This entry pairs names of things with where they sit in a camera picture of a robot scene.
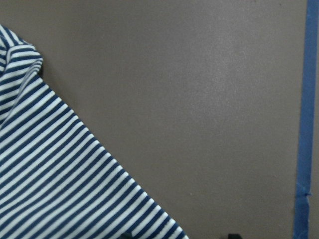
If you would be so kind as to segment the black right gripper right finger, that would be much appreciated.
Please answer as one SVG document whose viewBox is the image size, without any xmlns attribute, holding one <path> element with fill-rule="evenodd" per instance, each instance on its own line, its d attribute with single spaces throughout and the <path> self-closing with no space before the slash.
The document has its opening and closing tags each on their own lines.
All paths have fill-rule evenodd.
<svg viewBox="0 0 319 239">
<path fill-rule="evenodd" d="M 239 234 L 228 234 L 227 236 L 228 239 L 240 239 Z"/>
</svg>

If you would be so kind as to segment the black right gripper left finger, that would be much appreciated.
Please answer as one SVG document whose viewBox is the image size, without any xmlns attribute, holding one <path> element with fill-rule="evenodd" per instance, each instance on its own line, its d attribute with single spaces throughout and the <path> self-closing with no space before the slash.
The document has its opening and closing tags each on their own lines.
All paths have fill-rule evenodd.
<svg viewBox="0 0 319 239">
<path fill-rule="evenodd" d="M 132 239 L 133 236 L 131 233 L 123 233 L 120 235 L 120 239 Z"/>
</svg>

